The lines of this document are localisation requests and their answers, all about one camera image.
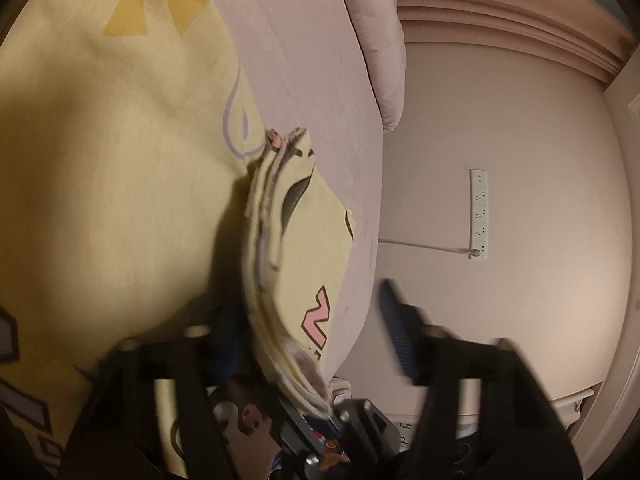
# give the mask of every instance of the folded cloth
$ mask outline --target folded cloth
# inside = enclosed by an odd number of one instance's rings
[[[242,282],[266,379],[301,413],[327,418],[331,407],[317,361],[326,349],[353,227],[314,161],[306,130],[286,137],[268,132],[245,212]]]

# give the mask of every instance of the yellow fabric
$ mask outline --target yellow fabric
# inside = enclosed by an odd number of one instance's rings
[[[28,1],[0,48],[0,314],[20,352],[0,397],[46,404],[50,427],[8,409],[40,459],[90,392],[75,366],[202,322],[183,307],[210,282],[224,295],[263,145],[209,0]]]
[[[245,216],[242,280],[257,361],[309,415],[331,413],[317,361],[351,250],[348,212],[314,170],[306,130],[270,132]]]
[[[105,36],[146,36],[145,0],[120,0],[104,28]]]

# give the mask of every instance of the pink wall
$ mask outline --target pink wall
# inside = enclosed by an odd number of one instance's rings
[[[380,236],[466,246],[468,170],[483,169],[488,260],[380,245],[377,275],[399,280],[462,338],[514,339],[553,398],[602,381],[625,313],[631,218],[601,85],[498,48],[407,51],[404,117],[385,137]],[[387,413],[418,407],[421,392],[398,378],[375,308],[339,374]]]
[[[585,478],[606,459],[640,408],[640,49],[607,88],[605,101],[620,139],[634,218],[633,273],[625,323],[609,369],[588,416],[574,437]]]

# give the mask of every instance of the printed cartoon pattern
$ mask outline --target printed cartoon pattern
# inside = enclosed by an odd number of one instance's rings
[[[231,115],[231,107],[236,98],[236,93],[238,93],[238,85],[240,84],[240,73],[242,67],[238,66],[238,74],[236,75],[236,82],[234,83],[234,87],[231,89],[231,94],[229,94],[229,98],[226,100],[225,110],[222,113],[222,135],[225,137],[226,146],[229,148],[231,153],[234,154],[237,158],[244,159],[246,156],[254,156],[261,153],[264,150],[264,142],[261,142],[260,146],[255,148],[254,150],[249,150],[248,152],[244,152],[238,150],[236,148],[233,140],[231,139],[230,127],[229,127],[229,117]],[[242,140],[247,140],[249,136],[249,119],[247,117],[246,112],[242,112]]]
[[[209,0],[166,0],[175,30],[183,36]],[[145,1],[119,0],[102,34],[104,36],[146,36]]]
[[[19,359],[18,323],[8,312],[0,307],[0,363],[16,362]],[[36,430],[52,435],[51,418],[47,403],[20,391],[2,379],[0,379],[0,406],[26,421]],[[64,450],[60,444],[40,433],[38,433],[38,442],[42,456],[48,457],[53,461],[59,461],[62,458]],[[40,464],[52,476],[57,476],[57,464],[44,460],[40,460]]]
[[[305,319],[302,320],[302,330],[305,331],[309,339],[319,348],[323,349],[326,343],[326,334],[318,326],[318,323],[329,321],[331,307],[329,306],[329,298],[326,295],[324,285],[316,294],[316,303],[318,306],[310,308],[306,311]]]

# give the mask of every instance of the white wall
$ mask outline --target white wall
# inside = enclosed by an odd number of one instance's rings
[[[404,117],[385,136],[380,236],[468,246],[468,170],[487,170],[488,260],[380,245],[377,275],[461,338],[515,340],[552,398],[602,381],[631,268],[628,187],[602,88],[497,48],[408,44],[407,54]],[[418,409],[376,308],[338,374],[387,413]]]

